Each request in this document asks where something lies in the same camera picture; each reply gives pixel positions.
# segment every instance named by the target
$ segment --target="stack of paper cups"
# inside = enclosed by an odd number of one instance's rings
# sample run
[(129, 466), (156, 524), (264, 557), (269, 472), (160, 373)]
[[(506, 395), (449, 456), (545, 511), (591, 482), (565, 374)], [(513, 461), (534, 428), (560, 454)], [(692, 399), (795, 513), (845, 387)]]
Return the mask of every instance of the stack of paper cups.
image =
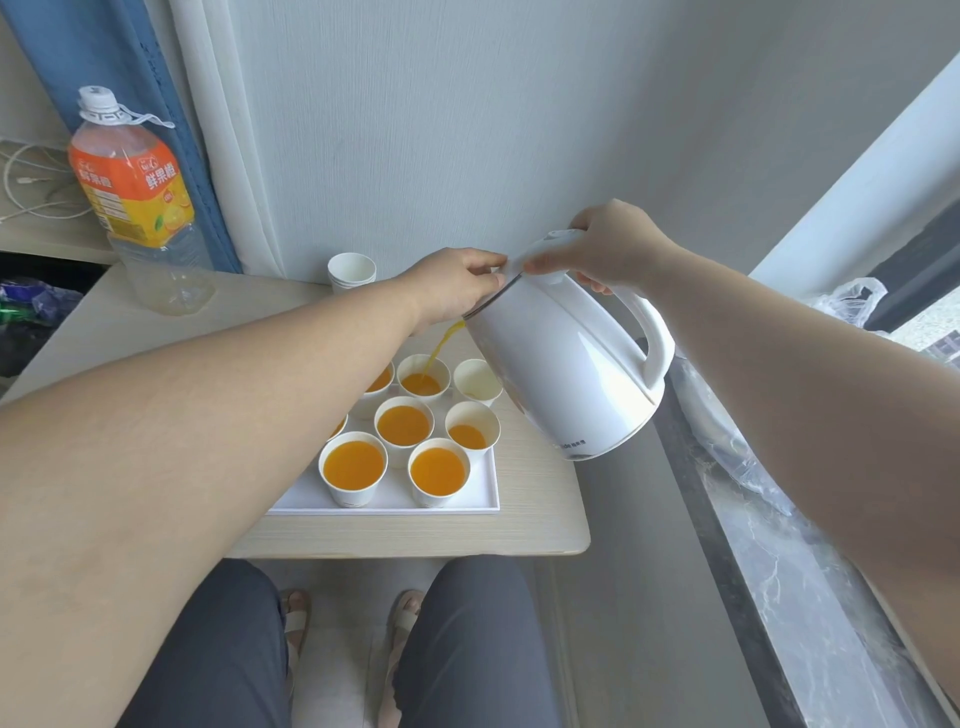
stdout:
[(359, 253), (340, 253), (326, 263), (326, 273), (330, 276), (330, 285), (336, 296), (350, 288), (373, 283), (376, 280), (376, 263)]

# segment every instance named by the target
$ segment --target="white wall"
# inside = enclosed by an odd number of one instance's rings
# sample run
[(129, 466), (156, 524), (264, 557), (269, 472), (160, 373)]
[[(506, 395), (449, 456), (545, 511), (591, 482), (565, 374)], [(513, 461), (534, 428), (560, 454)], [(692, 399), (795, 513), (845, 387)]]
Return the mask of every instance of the white wall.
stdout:
[(70, 134), (0, 14), (0, 138), (65, 149)]
[(383, 276), (444, 245), (509, 252), (614, 194), (661, 198), (789, 7), (236, 0), (288, 276), (343, 250)]
[(958, 50), (953, 0), (797, 4), (675, 183), (662, 226), (751, 271)]

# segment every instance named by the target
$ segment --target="bottle cap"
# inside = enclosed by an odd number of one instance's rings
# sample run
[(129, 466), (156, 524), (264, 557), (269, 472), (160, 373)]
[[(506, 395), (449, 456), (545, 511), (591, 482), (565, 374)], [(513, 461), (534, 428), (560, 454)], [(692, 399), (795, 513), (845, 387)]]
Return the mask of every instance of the bottle cap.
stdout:
[(124, 124), (142, 124), (145, 121), (174, 128), (172, 121), (163, 121), (151, 113), (134, 113), (123, 104), (117, 103), (113, 91), (101, 85), (80, 87), (80, 118), (105, 127), (118, 127)]
[(116, 96), (101, 85), (85, 85), (80, 88), (80, 108), (84, 111), (119, 111)]

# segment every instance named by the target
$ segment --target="white electric kettle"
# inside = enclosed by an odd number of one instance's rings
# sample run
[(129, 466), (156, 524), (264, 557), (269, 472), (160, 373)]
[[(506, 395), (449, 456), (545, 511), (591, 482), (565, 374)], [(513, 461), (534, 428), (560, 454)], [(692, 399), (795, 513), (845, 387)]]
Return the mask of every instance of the white electric kettle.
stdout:
[(464, 316), (510, 399), (568, 460), (602, 455), (647, 424), (674, 351), (660, 314), (629, 288), (613, 293), (643, 328), (646, 354), (566, 272), (523, 273), (531, 255), (581, 234), (550, 232), (510, 259), (503, 288)]

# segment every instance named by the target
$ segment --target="paper cup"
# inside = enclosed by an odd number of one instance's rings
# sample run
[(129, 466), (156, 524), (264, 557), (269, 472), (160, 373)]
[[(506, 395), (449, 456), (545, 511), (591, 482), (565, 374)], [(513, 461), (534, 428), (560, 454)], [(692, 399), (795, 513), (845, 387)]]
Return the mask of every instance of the paper cup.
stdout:
[(503, 386), (484, 359), (467, 359), (453, 370), (458, 401), (478, 401), (488, 407), (503, 394)]
[[(433, 496), (429, 493), (425, 493), (420, 489), (420, 486), (417, 485), (417, 481), (414, 480), (414, 477), (410, 472), (411, 468), (413, 467), (414, 460), (417, 459), (418, 455), (420, 455), (424, 450), (433, 448), (450, 450), (450, 452), (455, 453), (457, 457), (460, 458), (460, 462), (464, 464), (464, 482), (456, 491), (448, 496)], [(456, 497), (460, 491), (464, 489), (464, 486), (467, 485), (467, 481), (470, 480), (470, 459), (467, 456), (467, 452), (452, 440), (447, 440), (445, 437), (434, 437), (430, 440), (424, 440), (414, 448), (414, 451), (410, 454), (410, 461), (407, 463), (407, 475), (410, 477), (410, 483), (413, 485), (412, 493), (414, 500), (417, 503), (422, 505), (424, 508), (443, 508), (454, 497)]]
[(344, 415), (344, 419), (341, 420), (341, 421), (340, 421), (340, 424), (337, 425), (337, 428), (336, 428), (335, 430), (333, 430), (333, 434), (330, 435), (328, 438), (326, 438), (326, 441), (327, 441), (327, 442), (330, 442), (330, 440), (332, 440), (332, 439), (335, 438), (337, 435), (339, 435), (341, 432), (343, 432), (345, 429), (347, 429), (347, 420), (349, 420), (349, 418), (350, 418), (350, 415)]
[(390, 467), (391, 468), (406, 468), (407, 461), (410, 460), (410, 453), (414, 451), (420, 443), (415, 443), (414, 445), (394, 445), (392, 442), (387, 440), (383, 435), (380, 434), (380, 418), (383, 417), (383, 413), (394, 407), (414, 407), (426, 415), (427, 422), (430, 424), (429, 430), (427, 430), (426, 437), (423, 438), (426, 440), (433, 434), (434, 427), (434, 417), (433, 411), (422, 401), (416, 397), (391, 397), (379, 407), (376, 408), (376, 413), (373, 415), (373, 429), (376, 430), (376, 436), (380, 438), (380, 442), (383, 443), (383, 447), (387, 449), (387, 452), (390, 454)]
[(390, 381), (387, 382), (387, 385), (375, 392), (364, 392), (360, 395), (360, 399), (353, 405), (350, 414), (357, 420), (372, 420), (377, 408), (389, 398), (390, 387), (393, 385), (395, 378), (396, 367), (394, 367), (394, 362), (390, 362)]
[(334, 295), (376, 280), (376, 263), (359, 253), (340, 253), (326, 263)]
[[(324, 475), (324, 464), (326, 463), (326, 458), (330, 456), (330, 453), (333, 452), (336, 448), (340, 447), (343, 443), (351, 442), (364, 442), (370, 443), (377, 451), (383, 456), (383, 472), (380, 473), (380, 476), (373, 482), (373, 485), (369, 485), (363, 490), (359, 491), (345, 491), (342, 488), (337, 488), (337, 486), (332, 485), (329, 480), (326, 479)], [(326, 483), (326, 487), (330, 489), (330, 495), (333, 496), (333, 499), (337, 502), (337, 505), (340, 505), (344, 508), (362, 508), (367, 505), (373, 496), (376, 495), (376, 486), (380, 484), (380, 481), (383, 480), (383, 474), (387, 471), (387, 465), (390, 462), (390, 455), (387, 452), (387, 449), (383, 447), (377, 438), (366, 432), (345, 432), (342, 435), (338, 435), (330, 440), (325, 446), (324, 449), (320, 451), (320, 459), (317, 461), (317, 468), (320, 470), (320, 477)]]
[(464, 449), (470, 463), (473, 464), (482, 460), (487, 455), (487, 451), (496, 445), (500, 439), (500, 420), (493, 414), (493, 410), (478, 401), (462, 401), (450, 407), (450, 411), (446, 413), (444, 419), (444, 429), (450, 440), (453, 440), (450, 436), (450, 429), (457, 425), (476, 427), (487, 443), (487, 446), (481, 449), (468, 448), (457, 443)]
[(423, 367), (429, 358), (430, 354), (415, 353), (397, 365), (396, 382), (400, 385), (400, 390), (403, 394), (427, 402), (436, 401), (444, 395), (444, 392), (446, 392), (450, 386), (450, 370), (446, 368), (446, 365), (439, 358), (433, 360), (433, 364), (430, 365), (430, 371), (427, 373), (440, 384), (440, 392), (435, 395), (416, 395), (403, 386), (403, 380), (406, 377), (409, 375), (418, 375), (423, 372)]

